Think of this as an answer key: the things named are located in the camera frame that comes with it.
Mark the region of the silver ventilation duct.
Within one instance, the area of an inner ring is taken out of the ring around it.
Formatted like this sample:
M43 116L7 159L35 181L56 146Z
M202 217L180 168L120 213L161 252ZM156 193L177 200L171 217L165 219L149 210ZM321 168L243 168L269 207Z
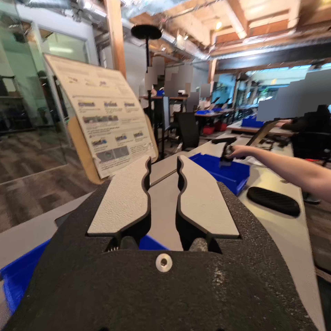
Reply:
M98 27L105 27L107 14L105 8L98 1L72 1L72 3L77 3L78 8L83 11L83 13ZM134 39L138 39L138 37L134 37L131 29L135 26L142 25L143 23L131 23L129 20L122 17L121 19L123 31L125 33L130 33L131 37ZM196 59L197 61L209 61L210 56L200 51L200 49L189 40L179 40L169 34L165 29L161 28L161 36L158 39L154 39L154 41L163 41L165 42L166 49L169 48L170 52L176 52L183 56Z

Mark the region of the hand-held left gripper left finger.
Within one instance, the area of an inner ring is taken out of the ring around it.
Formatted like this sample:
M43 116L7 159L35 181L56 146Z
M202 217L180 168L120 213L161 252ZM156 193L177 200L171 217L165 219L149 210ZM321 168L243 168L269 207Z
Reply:
M123 235L151 215L151 157L116 171L87 230L88 236Z

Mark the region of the red plastic bins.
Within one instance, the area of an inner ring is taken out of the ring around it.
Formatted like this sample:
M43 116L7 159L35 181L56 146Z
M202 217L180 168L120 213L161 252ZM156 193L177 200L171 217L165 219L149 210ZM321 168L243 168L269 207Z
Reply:
M221 121L218 121L218 122L213 123L213 124L205 125L203 127L202 134L207 136L207 135L211 135L215 132L223 132L226 129L227 129L227 124L223 123Z

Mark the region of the person's right forearm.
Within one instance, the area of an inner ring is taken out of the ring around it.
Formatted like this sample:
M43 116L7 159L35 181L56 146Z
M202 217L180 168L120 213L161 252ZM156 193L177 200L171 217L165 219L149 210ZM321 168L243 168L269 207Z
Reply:
M331 202L331 171L303 159L253 148L251 155L289 183Z

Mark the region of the person's right hand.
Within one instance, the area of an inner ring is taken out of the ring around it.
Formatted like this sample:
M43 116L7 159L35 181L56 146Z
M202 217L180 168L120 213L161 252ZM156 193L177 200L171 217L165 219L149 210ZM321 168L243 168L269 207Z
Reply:
M246 145L230 146L227 152L227 159L245 159L246 157L256 156L260 150L256 147Z

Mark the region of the black office chair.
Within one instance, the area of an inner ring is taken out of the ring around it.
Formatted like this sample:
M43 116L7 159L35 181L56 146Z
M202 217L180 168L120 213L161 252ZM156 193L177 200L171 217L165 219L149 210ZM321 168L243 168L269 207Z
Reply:
M197 148L200 132L194 113L179 113L177 121L180 130L181 150L190 151Z

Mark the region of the black mesh pad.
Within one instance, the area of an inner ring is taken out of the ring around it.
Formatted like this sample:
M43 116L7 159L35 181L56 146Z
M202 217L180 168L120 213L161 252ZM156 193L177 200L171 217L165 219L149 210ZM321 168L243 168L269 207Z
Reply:
M265 188L250 187L247 198L252 202L292 217L300 215L300 206L296 200L284 194Z

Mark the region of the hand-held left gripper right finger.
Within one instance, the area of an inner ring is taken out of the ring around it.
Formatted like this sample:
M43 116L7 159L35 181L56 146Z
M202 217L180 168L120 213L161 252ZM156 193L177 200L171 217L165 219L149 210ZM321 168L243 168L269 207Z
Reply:
M240 234L216 179L186 156L177 157L177 212L206 237L237 239Z

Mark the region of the glass window panel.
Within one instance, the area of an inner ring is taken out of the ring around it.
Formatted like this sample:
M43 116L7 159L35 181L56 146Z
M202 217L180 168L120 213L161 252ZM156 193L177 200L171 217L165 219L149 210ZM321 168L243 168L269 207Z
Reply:
M67 164L61 122L43 64L35 63L30 29L1 10L1 157L9 168L23 168L22 176Z

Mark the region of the black round lamp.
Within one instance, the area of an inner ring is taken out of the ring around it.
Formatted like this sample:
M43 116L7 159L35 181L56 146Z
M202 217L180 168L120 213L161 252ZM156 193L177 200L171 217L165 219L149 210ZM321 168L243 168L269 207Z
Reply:
M162 36L162 32L158 27L150 24L138 24L131 28L131 35L139 40L145 40L146 44L146 63L148 72L148 67L150 66L150 51L149 51L149 41L158 40Z

